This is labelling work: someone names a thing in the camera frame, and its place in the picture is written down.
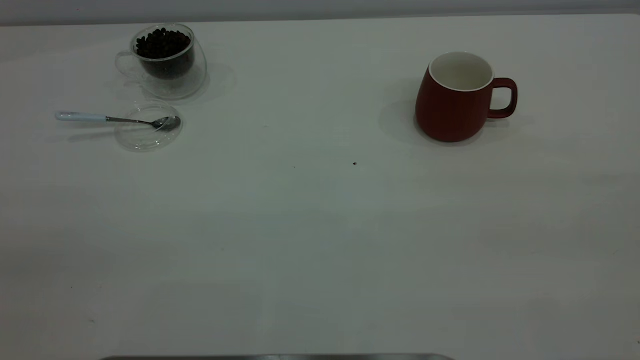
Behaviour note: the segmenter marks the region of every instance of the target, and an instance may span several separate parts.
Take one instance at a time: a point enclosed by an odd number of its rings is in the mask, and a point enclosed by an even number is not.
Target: table surface
[[[140,96],[143,25],[0,28],[0,357],[640,355],[640,17],[190,26],[209,80],[148,153],[52,115]],[[413,107],[456,50],[520,102],[444,145]]]

